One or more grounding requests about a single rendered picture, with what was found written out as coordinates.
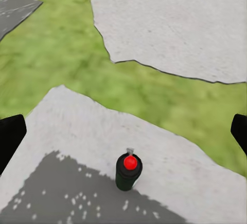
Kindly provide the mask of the insectifuge atomizer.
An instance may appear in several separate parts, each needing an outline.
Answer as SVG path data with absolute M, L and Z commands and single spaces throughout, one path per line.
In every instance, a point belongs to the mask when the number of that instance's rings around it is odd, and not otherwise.
M 116 163 L 115 183 L 121 191 L 130 191 L 143 170 L 141 159 L 133 152 L 134 148 L 127 148 L 127 153 L 121 155 Z

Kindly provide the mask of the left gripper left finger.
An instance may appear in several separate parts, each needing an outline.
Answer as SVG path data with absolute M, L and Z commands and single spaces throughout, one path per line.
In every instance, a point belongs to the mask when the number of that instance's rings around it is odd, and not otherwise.
M 0 175 L 27 134 L 22 114 L 0 120 Z

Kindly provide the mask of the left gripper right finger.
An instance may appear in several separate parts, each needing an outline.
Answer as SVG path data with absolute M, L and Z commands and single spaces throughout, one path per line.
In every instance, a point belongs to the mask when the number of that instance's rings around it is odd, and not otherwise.
M 247 155 L 247 116 L 240 114 L 234 115 L 231 133 Z

